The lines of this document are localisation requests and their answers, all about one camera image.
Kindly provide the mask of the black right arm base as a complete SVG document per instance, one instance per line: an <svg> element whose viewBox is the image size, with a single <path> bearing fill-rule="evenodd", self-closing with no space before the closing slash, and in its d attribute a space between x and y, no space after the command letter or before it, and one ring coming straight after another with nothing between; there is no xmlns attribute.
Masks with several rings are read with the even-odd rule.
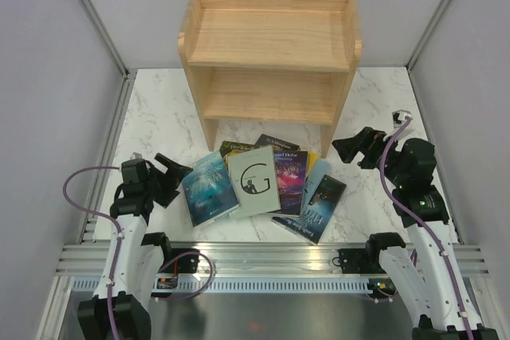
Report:
<svg viewBox="0 0 510 340"><path fill-rule="evenodd" d="M346 275L384 274L379 264L372 260L365 248L341 248L331 263Z"/></svg>

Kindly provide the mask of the green Alice Wonderland book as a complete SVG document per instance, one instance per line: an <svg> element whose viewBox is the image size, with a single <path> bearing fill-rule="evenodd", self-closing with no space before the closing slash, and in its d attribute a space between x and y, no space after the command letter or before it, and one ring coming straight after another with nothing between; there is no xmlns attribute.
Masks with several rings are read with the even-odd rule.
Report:
<svg viewBox="0 0 510 340"><path fill-rule="evenodd" d="M224 158L228 154L238 154L243 153L246 151L254 150L259 148L257 145L248 144L248 143L239 143L239 142L233 142L233 141L223 141L219 152L221 156Z"/></svg>

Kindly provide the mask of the blue 20000 Leagues book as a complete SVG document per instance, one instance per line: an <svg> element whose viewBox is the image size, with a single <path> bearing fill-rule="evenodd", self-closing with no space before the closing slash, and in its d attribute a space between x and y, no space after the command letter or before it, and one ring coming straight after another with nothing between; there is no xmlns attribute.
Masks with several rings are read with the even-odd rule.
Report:
<svg viewBox="0 0 510 340"><path fill-rule="evenodd" d="M200 159L182 180L182 187L194 229L224 217L240 205L219 150Z"/></svg>

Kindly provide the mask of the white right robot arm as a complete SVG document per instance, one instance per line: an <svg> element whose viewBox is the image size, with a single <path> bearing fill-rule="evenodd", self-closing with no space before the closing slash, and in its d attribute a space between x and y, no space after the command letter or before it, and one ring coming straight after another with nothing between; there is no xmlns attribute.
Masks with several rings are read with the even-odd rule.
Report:
<svg viewBox="0 0 510 340"><path fill-rule="evenodd" d="M458 266L445 201L432 183L434 145L411 138L400 147L397 137L365 127L332 142L342 162L362 154L360 168L379 170L420 263L414 265L399 234L375 233L366 242L365 265L383 270L395 285L413 323L413 339L496 339L496 330L477 313Z"/></svg>

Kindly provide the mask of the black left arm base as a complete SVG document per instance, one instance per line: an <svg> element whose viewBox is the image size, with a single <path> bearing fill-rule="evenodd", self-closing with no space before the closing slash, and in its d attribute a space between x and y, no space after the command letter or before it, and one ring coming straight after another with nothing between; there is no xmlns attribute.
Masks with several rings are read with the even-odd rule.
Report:
<svg viewBox="0 0 510 340"><path fill-rule="evenodd" d="M163 266L159 269L159 272L174 276L178 276L181 273L193 274L198 269L198 262L199 255L197 249L173 248L165 255Z"/></svg>

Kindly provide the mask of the purple Robinson Crusoe book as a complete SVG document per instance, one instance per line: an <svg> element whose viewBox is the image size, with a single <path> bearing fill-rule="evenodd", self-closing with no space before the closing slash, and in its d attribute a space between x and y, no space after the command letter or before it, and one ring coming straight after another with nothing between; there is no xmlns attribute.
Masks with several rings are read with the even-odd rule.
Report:
<svg viewBox="0 0 510 340"><path fill-rule="evenodd" d="M301 150L275 150L280 208L267 213L271 216L298 217L303 201L308 167L308 152Z"/></svg>

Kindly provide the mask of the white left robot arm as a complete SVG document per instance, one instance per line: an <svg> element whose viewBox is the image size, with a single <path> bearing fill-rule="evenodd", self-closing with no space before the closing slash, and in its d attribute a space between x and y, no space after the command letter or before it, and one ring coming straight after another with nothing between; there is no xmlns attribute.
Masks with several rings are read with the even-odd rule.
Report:
<svg viewBox="0 0 510 340"><path fill-rule="evenodd" d="M148 305L158 272L175 261L167 235L147 231L155 205L166 208L178 195L181 181L192 169L162 154L120 165L122 182L107 214L112 240L100 281L92 298L79 304L77 318L87 339L149 339Z"/></svg>

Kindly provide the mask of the pale green Gatsby book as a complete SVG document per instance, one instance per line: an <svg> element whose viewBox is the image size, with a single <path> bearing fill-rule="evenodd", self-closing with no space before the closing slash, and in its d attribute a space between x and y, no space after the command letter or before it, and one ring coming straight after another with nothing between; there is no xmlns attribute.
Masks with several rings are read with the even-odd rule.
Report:
<svg viewBox="0 0 510 340"><path fill-rule="evenodd" d="M274 213L281 208L271 146L231 156L228 171L239 200L239 207L230 213L232 219Z"/></svg>

